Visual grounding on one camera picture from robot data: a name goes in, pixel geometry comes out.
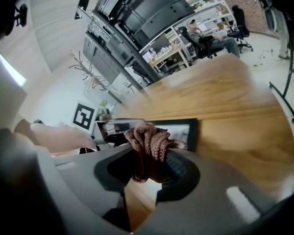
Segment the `standing person's legs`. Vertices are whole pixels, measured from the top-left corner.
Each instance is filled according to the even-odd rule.
[[[273,8],[276,16],[277,31],[280,38],[280,52],[279,57],[283,59],[289,59],[288,57],[288,43],[289,43],[289,30],[286,24],[284,15],[281,11]]]
[[[214,40],[211,44],[211,48],[226,48],[229,53],[233,53],[238,58],[240,58],[239,48],[237,47],[237,43],[232,37],[223,37],[222,41]]]

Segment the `brown cloth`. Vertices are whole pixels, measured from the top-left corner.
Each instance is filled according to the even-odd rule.
[[[168,130],[156,128],[152,123],[139,123],[125,133],[136,152],[136,170],[133,180],[144,183],[151,178],[157,183],[163,179],[163,167],[169,148],[187,149],[183,141],[169,140]]]

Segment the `white desk leg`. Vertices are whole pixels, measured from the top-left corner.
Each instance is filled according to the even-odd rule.
[[[188,65],[188,62],[187,62],[185,56],[183,55],[183,53],[182,53],[182,51],[181,51],[180,49],[178,50],[178,53],[180,53],[180,56],[181,56],[181,58],[183,59],[183,61],[184,61],[185,65],[186,65],[186,67],[189,68],[190,66]]]

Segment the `black office chair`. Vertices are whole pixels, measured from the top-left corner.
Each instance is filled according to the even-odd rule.
[[[186,27],[180,27],[178,32],[187,40],[189,41],[196,52],[196,56],[200,59],[205,57],[212,58],[212,55],[215,57],[217,56],[217,52],[223,50],[223,48],[211,48],[211,43],[213,41],[212,36],[200,38],[199,42],[194,42],[191,37],[189,36]]]
[[[228,37],[236,38],[237,41],[240,39],[240,44],[238,44],[238,48],[240,50],[240,54],[242,53],[242,48],[247,47],[250,48],[251,51],[254,51],[253,47],[244,39],[244,37],[249,37],[249,30],[245,24],[245,15],[244,11],[237,5],[232,7],[233,15],[235,17],[237,23],[237,29],[239,31],[233,31],[227,34]]]

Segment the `desk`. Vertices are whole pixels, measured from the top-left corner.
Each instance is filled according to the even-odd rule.
[[[188,62],[187,62],[187,60],[186,60],[184,54],[182,53],[181,47],[179,47],[179,46],[176,47],[176,48],[174,48],[173,50],[171,50],[168,54],[166,54],[166,55],[160,57],[159,59],[157,59],[156,62],[153,63],[153,62],[151,61],[151,62],[150,62],[150,65],[151,65],[152,67],[156,67],[156,68],[158,68],[158,67],[157,67],[158,64],[160,64],[161,62],[165,61],[166,59],[168,59],[169,57],[173,56],[173,55],[176,54],[176,53],[179,53],[179,54],[180,54],[181,58],[183,59],[184,64],[186,65],[187,68],[189,68],[190,66],[189,66],[189,64],[188,64]]]
[[[267,84],[232,54],[181,70],[134,94],[115,118],[201,119],[196,152],[224,161],[276,200],[294,189],[294,139]],[[130,182],[133,228],[152,211],[151,188]]]

